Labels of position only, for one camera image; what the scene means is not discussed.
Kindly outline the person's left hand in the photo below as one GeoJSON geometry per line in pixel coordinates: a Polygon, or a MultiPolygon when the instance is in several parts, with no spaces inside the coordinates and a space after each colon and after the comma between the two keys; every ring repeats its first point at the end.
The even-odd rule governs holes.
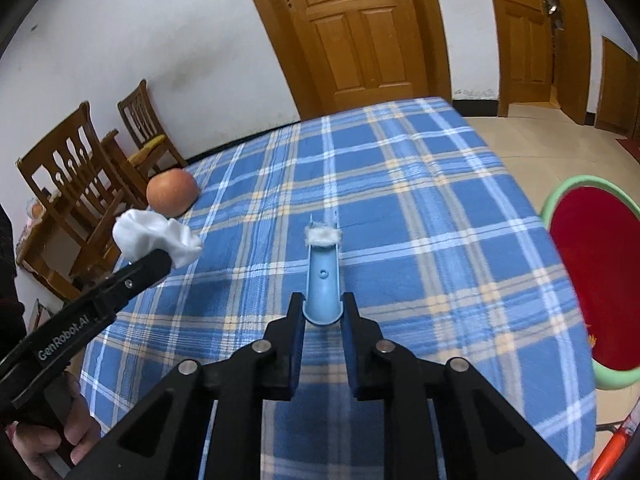
{"type": "MultiPolygon", "coordinates": [[[[101,426],[89,412],[77,377],[66,372],[65,379],[67,394],[73,402],[65,421],[64,436],[73,445],[70,458],[77,465],[101,439],[101,426]]],[[[46,454],[56,451],[62,442],[55,430],[47,426],[14,422],[6,427],[6,435],[30,472],[38,479],[61,479],[46,460],[46,454]]]]}

